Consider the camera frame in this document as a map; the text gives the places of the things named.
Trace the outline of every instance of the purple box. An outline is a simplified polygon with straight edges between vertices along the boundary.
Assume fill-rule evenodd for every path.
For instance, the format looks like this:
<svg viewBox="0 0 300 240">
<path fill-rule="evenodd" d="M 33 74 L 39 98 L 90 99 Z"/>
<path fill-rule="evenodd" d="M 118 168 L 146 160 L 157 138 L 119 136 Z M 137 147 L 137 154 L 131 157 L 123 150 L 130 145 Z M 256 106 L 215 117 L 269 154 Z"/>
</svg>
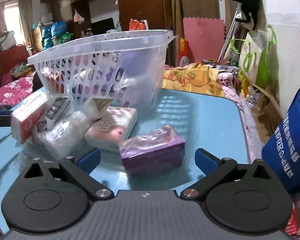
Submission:
<svg viewBox="0 0 300 240">
<path fill-rule="evenodd" d="M 120 145 L 123 166 L 130 173 L 178 167 L 185 156 L 185 141 L 170 126 L 139 135 Z"/>
</svg>

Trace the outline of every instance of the blue tote bag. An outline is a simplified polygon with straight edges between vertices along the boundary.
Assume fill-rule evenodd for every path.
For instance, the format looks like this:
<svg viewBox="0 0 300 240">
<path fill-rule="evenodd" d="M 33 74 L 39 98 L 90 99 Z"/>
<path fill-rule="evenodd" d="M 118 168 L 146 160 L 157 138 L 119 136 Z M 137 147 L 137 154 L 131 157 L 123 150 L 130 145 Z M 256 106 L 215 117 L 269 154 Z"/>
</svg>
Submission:
<svg viewBox="0 0 300 240">
<path fill-rule="evenodd" d="M 288 192 L 300 188 L 300 89 L 287 115 L 262 149 L 262 158 Z"/>
</svg>

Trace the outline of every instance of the pink floral blanket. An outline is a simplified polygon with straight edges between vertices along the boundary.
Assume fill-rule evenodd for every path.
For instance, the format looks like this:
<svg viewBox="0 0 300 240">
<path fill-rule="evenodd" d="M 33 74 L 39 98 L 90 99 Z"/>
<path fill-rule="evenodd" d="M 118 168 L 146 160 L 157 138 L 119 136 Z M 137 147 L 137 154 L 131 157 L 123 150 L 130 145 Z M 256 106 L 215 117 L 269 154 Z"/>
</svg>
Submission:
<svg viewBox="0 0 300 240">
<path fill-rule="evenodd" d="M 32 94 L 33 76 L 20 78 L 0 88 L 0 106 L 14 106 Z"/>
</svg>

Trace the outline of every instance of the translucent white laundry basket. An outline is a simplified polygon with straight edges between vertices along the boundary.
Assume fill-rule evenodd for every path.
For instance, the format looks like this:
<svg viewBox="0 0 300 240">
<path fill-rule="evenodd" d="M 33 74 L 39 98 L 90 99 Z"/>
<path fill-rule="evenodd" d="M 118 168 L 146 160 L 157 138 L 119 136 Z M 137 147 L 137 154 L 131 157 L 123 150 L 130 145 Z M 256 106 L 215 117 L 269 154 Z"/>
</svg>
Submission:
<svg viewBox="0 0 300 240">
<path fill-rule="evenodd" d="M 113 98 L 115 106 L 151 109 L 162 86 L 173 31 L 107 33 L 77 39 L 28 58 L 51 94 Z"/>
</svg>

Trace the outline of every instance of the orange shopping bag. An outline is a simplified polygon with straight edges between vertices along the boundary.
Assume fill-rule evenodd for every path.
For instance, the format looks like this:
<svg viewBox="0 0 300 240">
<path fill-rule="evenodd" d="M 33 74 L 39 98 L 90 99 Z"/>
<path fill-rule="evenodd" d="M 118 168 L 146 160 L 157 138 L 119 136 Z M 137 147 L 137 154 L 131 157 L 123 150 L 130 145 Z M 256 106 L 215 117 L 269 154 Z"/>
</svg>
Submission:
<svg viewBox="0 0 300 240">
<path fill-rule="evenodd" d="M 146 24 L 144 20 L 141 19 L 141 12 L 138 12 L 138 19 L 131 19 L 130 21 L 129 31 L 139 31 L 146 29 Z"/>
</svg>

